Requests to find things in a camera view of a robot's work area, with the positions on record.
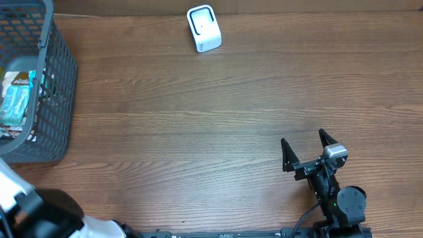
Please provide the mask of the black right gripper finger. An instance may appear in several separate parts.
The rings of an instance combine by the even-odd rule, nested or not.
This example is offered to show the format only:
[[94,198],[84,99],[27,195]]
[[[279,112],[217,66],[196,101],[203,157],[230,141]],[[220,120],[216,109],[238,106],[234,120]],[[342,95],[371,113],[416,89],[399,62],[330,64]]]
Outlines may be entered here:
[[319,129],[319,137],[321,140],[322,147],[325,148],[326,146],[333,145],[338,143],[335,139],[333,139],[324,129]]
[[299,159],[293,152],[289,143],[285,138],[281,139],[282,146],[282,160],[283,160],[283,172],[292,172],[295,170],[295,166],[299,164]]

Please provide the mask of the teal wipes packet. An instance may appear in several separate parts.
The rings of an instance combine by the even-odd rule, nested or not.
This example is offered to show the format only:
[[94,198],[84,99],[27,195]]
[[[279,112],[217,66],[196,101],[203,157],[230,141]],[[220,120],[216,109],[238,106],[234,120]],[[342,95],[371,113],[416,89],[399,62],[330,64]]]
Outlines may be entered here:
[[6,126],[19,126],[22,123],[30,98],[28,85],[11,85],[1,105],[1,123]]

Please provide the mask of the brown snack pouch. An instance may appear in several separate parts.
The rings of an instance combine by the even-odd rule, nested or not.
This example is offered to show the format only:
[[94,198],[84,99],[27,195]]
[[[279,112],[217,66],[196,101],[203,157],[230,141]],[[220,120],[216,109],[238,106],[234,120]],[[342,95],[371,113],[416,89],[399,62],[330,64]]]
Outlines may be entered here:
[[[11,85],[16,85],[16,86],[24,86],[24,85],[28,85],[29,89],[30,88],[30,76],[31,76],[31,71],[8,71],[6,72],[6,74],[4,75],[3,78],[3,82],[2,82],[2,101],[1,101],[1,105],[3,104],[3,100],[5,98],[7,89],[11,86]],[[27,119],[27,107],[26,107],[26,111],[24,114],[24,117],[22,119],[22,123],[19,126],[6,126],[4,124],[1,123],[1,135],[4,138],[9,138],[9,139],[15,139],[17,138],[20,133],[23,131],[24,126],[26,124],[26,119]]]

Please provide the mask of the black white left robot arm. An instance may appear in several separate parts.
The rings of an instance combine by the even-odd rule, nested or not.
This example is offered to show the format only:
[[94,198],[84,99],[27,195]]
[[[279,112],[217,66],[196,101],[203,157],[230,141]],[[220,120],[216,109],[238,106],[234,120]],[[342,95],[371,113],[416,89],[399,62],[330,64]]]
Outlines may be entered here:
[[1,236],[124,238],[141,235],[124,223],[86,216],[66,192],[36,188],[1,161]]

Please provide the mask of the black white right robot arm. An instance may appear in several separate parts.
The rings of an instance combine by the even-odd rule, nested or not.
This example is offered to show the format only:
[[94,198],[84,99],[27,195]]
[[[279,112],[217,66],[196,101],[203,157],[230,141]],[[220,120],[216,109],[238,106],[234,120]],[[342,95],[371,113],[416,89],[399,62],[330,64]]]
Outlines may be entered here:
[[[294,172],[295,180],[307,180],[317,203],[308,209],[291,231],[291,237],[371,237],[371,229],[363,228],[367,194],[358,186],[340,188],[335,177],[348,158],[348,150],[333,139],[324,129],[319,130],[323,152],[314,161],[302,163],[288,141],[281,139],[284,172]],[[320,208],[324,220],[300,230],[307,216]]]

